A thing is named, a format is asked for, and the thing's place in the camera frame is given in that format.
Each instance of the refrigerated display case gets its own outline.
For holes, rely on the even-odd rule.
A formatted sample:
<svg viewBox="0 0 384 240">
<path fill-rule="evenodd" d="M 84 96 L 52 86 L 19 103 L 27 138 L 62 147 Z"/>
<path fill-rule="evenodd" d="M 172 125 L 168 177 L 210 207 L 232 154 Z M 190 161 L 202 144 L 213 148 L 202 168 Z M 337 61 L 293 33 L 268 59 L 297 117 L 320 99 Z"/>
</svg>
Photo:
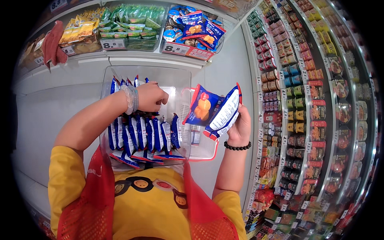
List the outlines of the refrigerated display case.
<svg viewBox="0 0 384 240">
<path fill-rule="evenodd" d="M 255 15 L 262 16 L 262 24 L 250 19 Z M 248 185 L 249 202 L 243 209 L 249 239 L 340 239 L 367 196 L 379 147 L 378 85 L 362 37 L 344 15 L 346 12 L 336 1 L 264 0 L 250 14 L 248 24 L 242 25 L 250 39 L 248 56 L 255 68 L 254 94 L 259 94 L 263 72 L 255 64 L 260 57 L 253 46 L 252 32 L 265 29 L 273 57 L 280 59 L 276 60 L 276 68 L 282 70 L 277 81 L 283 117 L 272 124 L 288 129 L 279 161 L 274 165 L 278 169 L 275 184 L 264 192 L 255 186 L 258 164 L 265 161 L 265 156 L 253 158 L 251 172 L 255 177 Z M 281 42 L 293 48 L 287 51 Z M 292 59 L 288 68 L 293 67 L 302 78 L 302 89 L 287 79 L 290 71 L 282 68 L 286 56 Z M 296 99 L 296 94 L 306 97 L 303 110 L 307 118 L 298 122 L 297 110 L 291 110 L 294 101 L 290 101 Z M 255 99 L 256 110 L 265 99 Z M 288 121 L 285 108 L 289 111 Z M 260 132 L 255 132 L 259 134 L 255 134 L 254 142 L 264 144 L 268 138 L 260 121 L 255 118 Z M 307 127 L 302 136 L 289 132 L 302 122 Z M 255 208 L 270 199 L 268 190 L 275 195 L 270 206 Z"/>
</svg>

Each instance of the red mesh apron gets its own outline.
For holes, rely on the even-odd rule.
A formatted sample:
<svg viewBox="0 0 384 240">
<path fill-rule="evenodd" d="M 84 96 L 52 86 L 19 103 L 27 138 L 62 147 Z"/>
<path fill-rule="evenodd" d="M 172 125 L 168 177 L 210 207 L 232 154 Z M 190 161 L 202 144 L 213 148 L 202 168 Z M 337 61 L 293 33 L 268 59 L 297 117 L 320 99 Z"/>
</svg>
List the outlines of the red mesh apron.
<svg viewBox="0 0 384 240">
<path fill-rule="evenodd" d="M 191 239 L 238 240 L 233 223 L 194 182 L 188 163 L 184 166 L 184 185 Z M 68 205 L 60 216 L 57 239 L 112 239 L 113 204 L 114 175 L 109 158 L 103 158 L 99 146 L 89 163 L 80 197 Z"/>
</svg>

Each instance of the person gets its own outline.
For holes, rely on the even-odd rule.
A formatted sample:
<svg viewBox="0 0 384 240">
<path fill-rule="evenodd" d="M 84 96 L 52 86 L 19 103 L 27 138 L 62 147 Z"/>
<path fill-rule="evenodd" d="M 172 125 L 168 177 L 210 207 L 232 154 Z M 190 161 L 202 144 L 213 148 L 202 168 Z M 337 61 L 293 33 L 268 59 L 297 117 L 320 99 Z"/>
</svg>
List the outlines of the person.
<svg viewBox="0 0 384 240">
<path fill-rule="evenodd" d="M 130 114 L 137 109 L 157 112 L 161 104 L 167 104 L 168 94 L 156 82 L 132 88 L 129 86 L 82 109 L 58 133 L 48 182 L 51 230 L 55 236 L 63 210 L 80 197 L 86 185 L 84 150 L 122 113 Z M 250 143 L 251 118 L 244 105 L 239 105 L 238 112 L 239 117 L 228 131 L 227 144 L 244 147 Z M 236 227 L 241 240 L 246 239 L 239 197 L 246 154 L 246 149 L 225 149 L 212 194 L 212 201 Z M 182 174 L 169 167 L 113 173 L 113 239 L 191 239 Z"/>
</svg>

